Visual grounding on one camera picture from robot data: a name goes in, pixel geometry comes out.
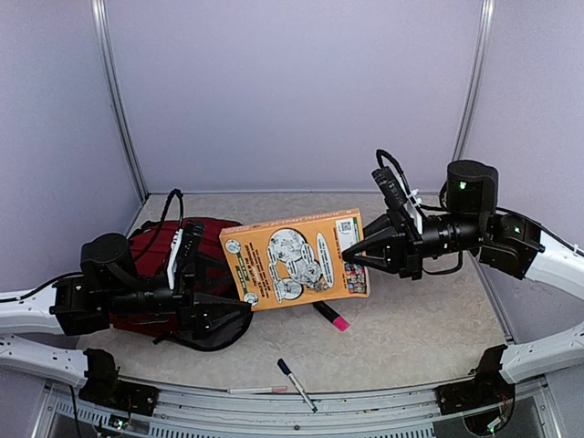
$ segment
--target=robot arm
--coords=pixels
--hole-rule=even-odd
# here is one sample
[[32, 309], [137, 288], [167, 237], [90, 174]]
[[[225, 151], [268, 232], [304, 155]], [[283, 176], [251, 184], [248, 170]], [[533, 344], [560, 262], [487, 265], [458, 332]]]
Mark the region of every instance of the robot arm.
[[[380, 157], [390, 159], [399, 177]], [[408, 193], [399, 164], [385, 151], [378, 151], [378, 162], [373, 178], [385, 197], [387, 213], [365, 227], [365, 239], [343, 253], [346, 261], [416, 280], [424, 272], [455, 272], [462, 266], [462, 252], [469, 251], [480, 263], [510, 276], [584, 299], [584, 253], [528, 217], [498, 208], [496, 169], [480, 162], [451, 162], [440, 193], [441, 207], [426, 207], [442, 214], [426, 216], [419, 200]], [[422, 216], [421, 231], [412, 208]], [[423, 269], [424, 258], [451, 253], [459, 254], [454, 268], [438, 273]], [[580, 363], [584, 363], [584, 322], [534, 342], [492, 347], [483, 355], [474, 379], [438, 387], [441, 411], [473, 409], [500, 402], [502, 396], [511, 399], [513, 384]]]
[[103, 235], [83, 245], [81, 273], [0, 295], [0, 366], [77, 387], [79, 398], [88, 402], [152, 415], [158, 391], [118, 379], [106, 351], [57, 349], [17, 334], [78, 336], [108, 329], [110, 315], [142, 314], [173, 316], [194, 345], [201, 342], [212, 349], [214, 342], [229, 341], [249, 324], [250, 306], [198, 292], [197, 274], [203, 268], [195, 260], [202, 235], [202, 224], [187, 221], [173, 244], [166, 274], [152, 277], [138, 276], [123, 235]]

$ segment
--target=red bag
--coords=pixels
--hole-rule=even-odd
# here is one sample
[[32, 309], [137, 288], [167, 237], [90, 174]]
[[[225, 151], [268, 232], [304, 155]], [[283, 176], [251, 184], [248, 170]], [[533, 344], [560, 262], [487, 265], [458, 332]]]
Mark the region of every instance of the red bag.
[[[203, 223], [203, 237], [199, 244], [197, 256], [198, 264], [204, 264], [203, 269], [198, 269], [197, 283], [193, 292], [201, 292], [219, 297], [239, 300], [235, 282], [226, 263], [224, 252], [219, 241], [219, 234], [223, 228], [238, 226], [238, 222], [213, 219], [210, 217], [191, 217], [182, 221], [185, 227], [187, 222], [196, 221]], [[136, 267], [140, 276], [157, 276], [163, 274], [171, 252], [171, 242], [178, 229], [178, 221], [165, 221], [162, 228], [151, 244], [150, 248], [136, 260]], [[136, 230], [129, 238], [130, 250], [134, 259], [141, 254], [149, 244], [159, 223], [146, 222]], [[238, 340], [251, 323], [252, 313], [243, 318], [241, 324], [233, 326], [230, 330], [222, 330], [219, 336], [211, 339], [192, 340], [188, 334], [179, 332], [178, 318], [175, 315], [131, 315], [127, 317], [110, 316], [109, 322], [115, 329], [128, 330], [141, 333], [160, 340], [172, 340], [193, 349], [203, 351], [215, 351], [223, 349]]]

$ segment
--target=beige floor surface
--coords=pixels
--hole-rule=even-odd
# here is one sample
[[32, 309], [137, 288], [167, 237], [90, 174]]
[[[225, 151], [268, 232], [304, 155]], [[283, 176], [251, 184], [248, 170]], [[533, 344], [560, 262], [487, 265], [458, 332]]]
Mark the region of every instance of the beige floor surface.
[[[153, 195], [137, 224], [160, 216], [165, 196]], [[278, 193], [186, 195], [187, 216], [245, 224], [359, 207], [364, 223], [384, 212], [378, 194]], [[169, 218], [176, 218], [176, 205]], [[444, 257], [428, 265], [455, 263]], [[288, 385], [276, 365], [284, 358], [310, 392], [365, 391], [447, 381], [467, 375], [503, 331], [473, 265], [420, 281], [370, 270], [368, 299], [331, 304], [350, 324], [337, 331], [311, 306], [257, 312], [233, 346], [202, 353], [111, 329], [83, 337], [79, 348], [114, 354], [121, 374], [197, 387]]]

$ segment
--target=pen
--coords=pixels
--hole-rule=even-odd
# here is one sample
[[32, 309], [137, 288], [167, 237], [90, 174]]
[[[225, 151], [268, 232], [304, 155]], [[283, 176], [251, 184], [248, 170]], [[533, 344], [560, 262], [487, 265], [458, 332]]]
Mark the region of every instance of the pen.
[[278, 394], [288, 391], [287, 386], [266, 386], [262, 388], [231, 388], [227, 390], [230, 394]]
[[330, 323], [339, 331], [345, 331], [349, 328], [350, 324], [345, 320], [345, 318], [335, 312], [324, 301], [317, 301], [316, 303], [312, 303], [312, 306], [318, 311], [320, 315], [328, 319]]
[[304, 399], [306, 404], [310, 407], [312, 412], [318, 411], [317, 406], [314, 404], [314, 402], [312, 400], [310, 400], [310, 397], [307, 396], [307, 392], [304, 391], [304, 388], [302, 388], [302, 385], [300, 384], [300, 382], [296, 380], [296, 377], [294, 377], [294, 374], [292, 374], [292, 371], [290, 371], [290, 368], [286, 365], [286, 363], [284, 362], [283, 359], [280, 359], [277, 362], [277, 366], [280, 367], [282, 372], [288, 376], [288, 378], [290, 379], [292, 384], [296, 387], [296, 389], [298, 390], [298, 392], [300, 393], [300, 395], [302, 396], [302, 398]]

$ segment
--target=cardboard box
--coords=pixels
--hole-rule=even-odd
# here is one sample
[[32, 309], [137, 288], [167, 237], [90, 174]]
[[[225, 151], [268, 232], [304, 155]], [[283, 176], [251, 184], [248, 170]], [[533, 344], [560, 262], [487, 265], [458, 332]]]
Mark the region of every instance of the cardboard box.
[[369, 296], [366, 269], [341, 257], [363, 238], [358, 209], [225, 228], [219, 238], [253, 310]]

